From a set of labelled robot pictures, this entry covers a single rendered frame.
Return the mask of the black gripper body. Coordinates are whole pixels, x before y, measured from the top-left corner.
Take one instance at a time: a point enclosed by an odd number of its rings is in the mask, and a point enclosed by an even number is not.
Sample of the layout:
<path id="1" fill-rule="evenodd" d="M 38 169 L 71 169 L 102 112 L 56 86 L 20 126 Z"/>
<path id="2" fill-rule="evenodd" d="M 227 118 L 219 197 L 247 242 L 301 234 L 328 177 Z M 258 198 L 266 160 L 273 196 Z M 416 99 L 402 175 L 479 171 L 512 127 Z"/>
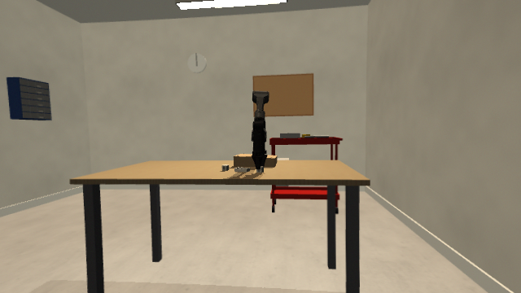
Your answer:
<path id="1" fill-rule="evenodd" d="M 254 151 L 252 156 L 266 154 L 265 143 L 254 143 Z"/>

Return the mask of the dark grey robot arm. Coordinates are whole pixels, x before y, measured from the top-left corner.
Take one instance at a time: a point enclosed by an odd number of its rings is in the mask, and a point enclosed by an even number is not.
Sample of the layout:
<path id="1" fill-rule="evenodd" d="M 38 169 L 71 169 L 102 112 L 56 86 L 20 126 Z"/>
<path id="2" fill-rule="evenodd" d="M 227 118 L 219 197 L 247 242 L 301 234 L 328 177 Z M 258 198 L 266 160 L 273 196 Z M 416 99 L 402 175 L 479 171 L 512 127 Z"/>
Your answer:
<path id="1" fill-rule="evenodd" d="M 265 130 L 264 105 L 269 101 L 269 91 L 252 91 L 252 101 L 256 103 L 255 117 L 253 121 L 252 141 L 254 143 L 265 143 L 267 133 Z"/>

